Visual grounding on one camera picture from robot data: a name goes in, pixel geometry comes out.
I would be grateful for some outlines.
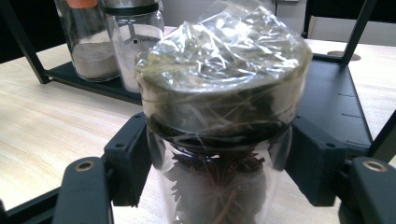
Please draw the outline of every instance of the white wall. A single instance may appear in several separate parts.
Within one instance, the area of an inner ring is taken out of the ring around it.
[[[166,25],[179,26],[183,21],[194,21],[214,0],[163,0]],[[261,0],[275,13],[275,0]],[[276,15],[290,29],[301,33],[304,24],[306,0],[279,2]],[[347,42],[355,22],[314,18],[311,23],[312,39]],[[396,24],[369,22],[360,43],[396,47]]]

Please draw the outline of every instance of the wooden table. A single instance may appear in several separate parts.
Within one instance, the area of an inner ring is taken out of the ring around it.
[[[308,41],[314,52],[344,44]],[[349,66],[375,138],[396,108],[396,48],[359,45]],[[39,52],[47,69],[70,61],[66,45]],[[0,198],[6,209],[60,186],[72,161],[101,156],[105,144],[142,107],[57,82],[38,83],[24,58],[0,64]],[[339,223],[335,207],[309,204],[284,172],[267,223]],[[165,223],[154,169],[138,208],[114,208],[116,223]]]

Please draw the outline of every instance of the clear plastic film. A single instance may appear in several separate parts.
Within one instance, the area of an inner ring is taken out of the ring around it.
[[[216,1],[139,55],[148,126],[194,151],[244,150],[285,132],[312,53],[256,0]]]
[[[159,10],[161,11],[161,12],[163,12],[163,1],[162,0],[155,0],[155,2],[156,3],[158,3],[158,5],[159,5]]]

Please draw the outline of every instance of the glass bottle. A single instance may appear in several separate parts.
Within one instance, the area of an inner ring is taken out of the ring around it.
[[[119,75],[98,0],[55,0],[76,73],[91,82]]]
[[[151,147],[150,154],[169,223],[265,223],[289,155],[291,128],[238,150],[164,142],[166,147]]]
[[[104,0],[108,32],[127,91],[139,93],[134,79],[136,56],[163,38],[161,2],[156,0]]]

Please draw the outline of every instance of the glass container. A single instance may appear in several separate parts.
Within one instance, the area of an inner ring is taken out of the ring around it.
[[[130,0],[127,3],[105,0],[104,5],[122,84],[125,90],[139,93],[134,79],[135,58],[163,38],[160,4],[155,0]]]
[[[55,0],[76,73],[91,82],[119,75],[116,57],[98,0]]]
[[[260,1],[219,0],[139,59],[169,223],[265,223],[312,60],[304,40]]]

